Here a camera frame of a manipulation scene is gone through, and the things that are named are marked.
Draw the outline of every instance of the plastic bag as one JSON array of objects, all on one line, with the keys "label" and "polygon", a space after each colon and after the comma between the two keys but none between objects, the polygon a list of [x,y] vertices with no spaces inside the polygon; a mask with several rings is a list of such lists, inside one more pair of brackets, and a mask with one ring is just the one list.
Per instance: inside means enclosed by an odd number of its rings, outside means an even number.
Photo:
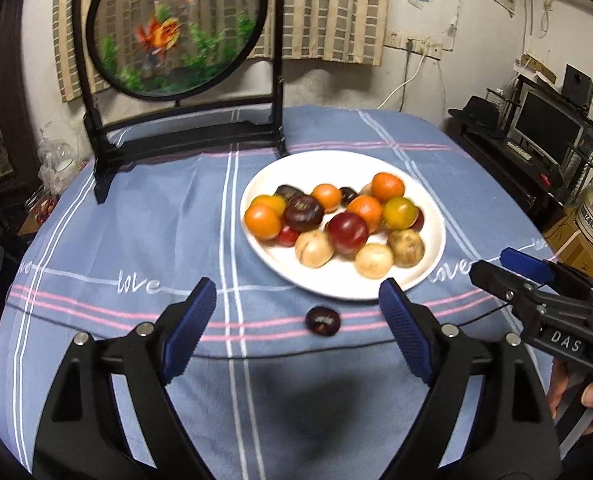
[{"label": "plastic bag", "polygon": [[43,138],[37,153],[41,161],[39,178],[52,195],[62,195],[79,174],[79,161],[73,148],[62,139]]}]

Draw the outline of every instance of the metal screw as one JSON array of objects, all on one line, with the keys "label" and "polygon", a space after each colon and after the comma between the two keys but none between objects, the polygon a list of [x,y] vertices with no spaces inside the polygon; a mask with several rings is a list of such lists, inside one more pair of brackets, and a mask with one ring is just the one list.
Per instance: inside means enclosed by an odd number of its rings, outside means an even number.
[{"label": "metal screw", "polygon": [[89,339],[90,336],[88,336],[85,332],[79,332],[77,335],[74,336],[74,344],[81,346],[86,344]]},{"label": "metal screw", "polygon": [[443,335],[446,335],[448,337],[456,337],[457,335],[459,335],[459,327],[447,323],[441,326],[441,332],[443,332]]},{"label": "metal screw", "polygon": [[505,340],[511,346],[519,346],[521,344],[520,336],[518,334],[515,334],[514,332],[510,332],[510,333],[506,334]]},{"label": "metal screw", "polygon": [[139,334],[141,337],[150,335],[153,331],[154,325],[149,322],[141,323],[139,326],[136,327],[136,333]]}]

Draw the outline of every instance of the circular black frame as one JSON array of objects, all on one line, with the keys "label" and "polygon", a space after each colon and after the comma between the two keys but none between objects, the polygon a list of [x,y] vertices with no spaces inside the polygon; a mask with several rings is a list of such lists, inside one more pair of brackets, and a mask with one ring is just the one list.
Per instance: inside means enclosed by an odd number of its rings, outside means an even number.
[{"label": "circular black frame", "polygon": [[99,54],[97,52],[95,42],[96,38],[94,36],[94,20],[96,19],[97,12],[99,10],[99,4],[100,0],[92,0],[90,2],[90,9],[88,10],[88,15],[85,21],[85,40],[90,60],[92,61],[92,64],[94,65],[96,71],[100,74],[100,76],[103,79],[105,79],[105,81],[109,83],[110,86],[112,86],[112,88],[121,92],[122,94],[129,95],[130,97],[134,97],[136,99],[141,99],[144,101],[180,101],[182,99],[187,99],[188,97],[201,94],[230,77],[230,75],[232,75],[234,71],[236,71],[243,64],[243,62],[250,55],[257,41],[259,41],[260,35],[265,25],[266,17],[268,15],[268,0],[259,0],[259,16],[257,17],[257,21],[254,25],[254,29],[252,30],[250,38],[248,38],[247,43],[243,46],[243,49],[241,49],[241,52],[239,52],[238,56],[235,57],[222,72],[215,75],[211,80],[206,81],[202,85],[196,86],[195,88],[190,89],[187,92],[180,92],[176,94],[152,95],[131,91],[125,86],[119,84],[116,78],[110,75],[110,73],[107,70],[105,70],[105,67],[103,66],[103,63],[101,62]]}]

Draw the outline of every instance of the black hat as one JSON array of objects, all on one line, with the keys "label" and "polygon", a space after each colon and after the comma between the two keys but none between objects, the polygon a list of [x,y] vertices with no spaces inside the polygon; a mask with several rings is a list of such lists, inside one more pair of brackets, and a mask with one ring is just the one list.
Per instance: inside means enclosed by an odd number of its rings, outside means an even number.
[{"label": "black hat", "polygon": [[457,121],[464,123],[476,134],[485,134],[493,137],[504,137],[502,131],[497,129],[499,110],[490,101],[473,95],[463,110],[450,108],[448,113]]}]

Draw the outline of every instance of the black monitor screen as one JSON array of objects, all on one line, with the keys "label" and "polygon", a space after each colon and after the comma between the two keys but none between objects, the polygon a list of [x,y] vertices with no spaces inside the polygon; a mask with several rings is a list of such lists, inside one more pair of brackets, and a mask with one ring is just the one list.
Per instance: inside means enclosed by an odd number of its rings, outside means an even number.
[{"label": "black monitor screen", "polygon": [[528,92],[516,129],[563,164],[568,143],[574,144],[581,126],[547,101]]}]

